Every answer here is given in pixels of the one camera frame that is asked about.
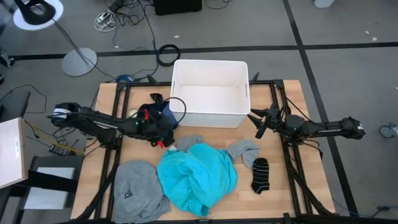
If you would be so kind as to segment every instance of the black metal frame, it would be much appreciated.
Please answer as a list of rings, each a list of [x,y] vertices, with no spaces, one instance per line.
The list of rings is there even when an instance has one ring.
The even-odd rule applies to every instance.
[[[283,105],[287,105],[287,100],[286,100],[286,93],[284,90],[283,86],[283,80],[257,80],[254,82],[255,85],[269,85],[271,89],[271,95],[272,95],[272,100],[273,102],[279,107],[278,104],[278,99],[277,99],[277,88],[280,91],[280,94],[282,96],[282,103]],[[132,87],[139,87],[139,86],[155,86],[153,83],[118,83],[116,87],[116,94],[114,98],[114,105],[113,105],[113,111],[112,115],[116,116],[118,113],[118,104],[120,101],[120,96],[121,96],[121,91],[125,89],[124,92],[124,101],[123,101],[123,108],[122,108],[122,115],[121,118],[125,118],[127,114],[127,105],[129,102],[129,94],[130,94],[130,88]],[[160,82],[156,86],[171,86],[171,82]],[[290,154],[289,154],[289,147],[287,144],[285,144],[285,141],[283,137],[281,137],[281,143],[283,146],[283,151],[284,151],[284,158],[285,158],[285,164],[289,164],[290,161]],[[120,140],[120,145],[119,145],[119,150],[116,150],[116,155],[114,158],[114,162],[116,165],[119,165],[120,161],[120,154],[121,154],[121,144],[122,140]],[[304,182],[305,182],[305,174],[303,171],[303,165],[299,153],[299,149],[297,147],[294,147],[294,156],[295,156],[295,162],[297,165],[297,172]],[[111,149],[107,149],[104,157],[104,162],[103,162],[103,169],[101,171],[101,181],[99,183],[99,186],[102,186],[104,183],[104,180],[106,178],[106,174],[108,173],[108,167],[109,167],[109,162],[111,159]],[[297,189],[296,189],[296,184],[294,181],[294,178],[292,175],[290,175],[289,171],[287,170],[287,175],[289,178],[289,188],[290,192],[292,194],[292,203],[294,206],[294,211],[296,217],[299,216],[301,212],[300,204],[299,204],[299,197],[297,195]],[[106,211],[106,218],[111,219],[112,217],[112,212],[113,212],[113,185],[114,185],[114,179],[112,180],[111,183],[111,191],[109,194],[109,200],[108,200],[108,209]],[[312,212],[312,206],[310,204],[309,199],[307,196],[303,193],[303,198],[305,201],[305,209],[308,214],[313,214]],[[101,213],[101,207],[102,207],[102,200],[99,201],[97,204],[97,208],[95,210],[95,219],[100,218],[100,213]],[[291,220],[289,217],[288,213],[283,214],[283,218],[251,218],[251,219],[234,219],[234,220],[201,220],[201,222],[212,222],[212,223],[287,223],[287,220]],[[156,223],[195,223],[197,220],[173,220],[173,221],[156,221]]]

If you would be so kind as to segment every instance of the gray sock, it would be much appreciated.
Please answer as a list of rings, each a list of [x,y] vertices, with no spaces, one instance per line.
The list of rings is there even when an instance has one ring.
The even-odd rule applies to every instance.
[[[242,155],[244,165],[247,168],[251,168],[253,166],[254,160],[259,155],[260,147],[250,140],[243,139],[231,145],[226,150],[228,151],[232,162]]]
[[[205,142],[205,138],[201,135],[185,136],[177,140],[176,148],[179,151],[186,152],[193,145],[203,142]]]

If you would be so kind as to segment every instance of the black sock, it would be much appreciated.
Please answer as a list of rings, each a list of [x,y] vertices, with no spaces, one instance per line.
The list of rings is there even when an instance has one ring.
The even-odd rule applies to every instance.
[[[265,158],[258,158],[253,162],[253,182],[251,187],[254,192],[261,194],[263,190],[269,190],[269,165]]]

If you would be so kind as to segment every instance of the caster wheel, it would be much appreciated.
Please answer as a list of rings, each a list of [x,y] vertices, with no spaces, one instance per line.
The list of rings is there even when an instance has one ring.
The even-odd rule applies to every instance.
[[[396,135],[396,132],[390,128],[388,125],[383,125],[379,128],[379,133],[381,136],[385,138],[393,138]]]

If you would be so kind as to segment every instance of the wooden tabletop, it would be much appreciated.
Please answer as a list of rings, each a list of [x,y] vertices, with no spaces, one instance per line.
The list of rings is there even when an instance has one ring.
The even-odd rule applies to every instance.
[[[306,115],[308,115],[304,95],[298,80],[285,80],[285,91],[290,98]],[[101,84],[96,102],[96,110],[111,114],[116,84]],[[169,86],[133,87],[130,90],[128,109],[139,108],[143,103],[151,103],[150,93],[161,93],[164,97],[170,95]],[[251,107],[264,109],[272,103],[271,90],[268,85],[253,85],[250,89]],[[124,93],[121,93],[118,116],[121,115]],[[299,114],[291,106],[292,114]],[[239,128],[192,128],[178,127],[174,131],[175,139],[192,134],[201,134],[205,141],[214,148],[226,148],[240,139],[250,139],[260,145],[259,157],[266,158],[269,162],[270,190],[262,194],[255,194],[251,188],[252,170],[247,169],[241,158],[234,163],[238,172],[238,184],[233,193],[225,196],[222,201],[210,209],[208,219],[235,219],[235,218],[277,218],[283,213],[290,213],[294,217],[292,198],[287,180],[282,145],[279,135],[267,130],[262,139],[256,139],[256,128],[246,118]],[[90,147],[86,153],[95,148]],[[318,151],[309,146],[300,146],[303,168],[307,185],[329,211],[334,212],[328,182],[323,170],[323,165]],[[134,159],[143,159],[156,166],[167,149],[152,147],[148,141],[124,137],[121,151],[120,164]],[[101,170],[104,159],[104,149],[98,149],[87,156],[81,169],[79,184],[76,192],[72,218],[79,216],[93,199],[100,183]],[[305,211],[300,187],[298,196],[302,211]],[[104,195],[101,217],[106,216],[109,189]],[[192,220],[199,219],[189,212],[181,212],[170,204],[171,212],[161,216],[159,220]]]

